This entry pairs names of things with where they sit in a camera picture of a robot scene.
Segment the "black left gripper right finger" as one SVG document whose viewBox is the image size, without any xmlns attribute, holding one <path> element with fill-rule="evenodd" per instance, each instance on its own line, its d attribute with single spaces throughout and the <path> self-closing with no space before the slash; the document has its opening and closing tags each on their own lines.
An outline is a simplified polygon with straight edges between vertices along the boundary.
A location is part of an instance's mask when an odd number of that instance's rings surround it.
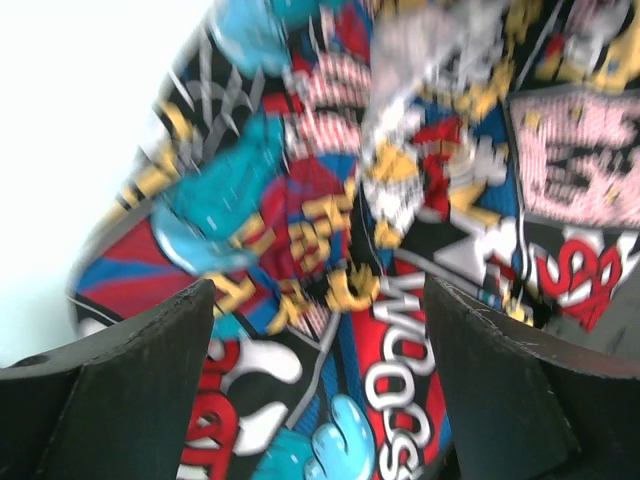
<svg viewBox="0 0 640 480">
<path fill-rule="evenodd" d="M 638 478 L 638 362 L 531 328 L 434 276 L 425 309 L 462 478 Z"/>
</svg>

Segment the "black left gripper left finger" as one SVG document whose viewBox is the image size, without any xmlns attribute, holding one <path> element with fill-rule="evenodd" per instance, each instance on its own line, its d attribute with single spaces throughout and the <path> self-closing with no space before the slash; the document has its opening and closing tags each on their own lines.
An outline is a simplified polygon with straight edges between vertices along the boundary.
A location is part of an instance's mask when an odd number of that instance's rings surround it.
<svg viewBox="0 0 640 480">
<path fill-rule="evenodd" d="M 1 371 L 4 479 L 173 479 L 213 325 L 198 281 Z"/>
</svg>

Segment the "comic print shorts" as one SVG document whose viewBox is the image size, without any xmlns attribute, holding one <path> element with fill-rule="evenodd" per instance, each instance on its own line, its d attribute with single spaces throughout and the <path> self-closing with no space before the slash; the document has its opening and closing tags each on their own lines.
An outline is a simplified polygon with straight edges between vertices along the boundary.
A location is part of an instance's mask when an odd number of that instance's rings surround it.
<svg viewBox="0 0 640 480">
<path fill-rule="evenodd" d="M 432 276 L 639 356 L 635 1 L 216 1 L 137 158 L 70 299 L 214 283 L 179 479 L 452 477 Z"/>
</svg>

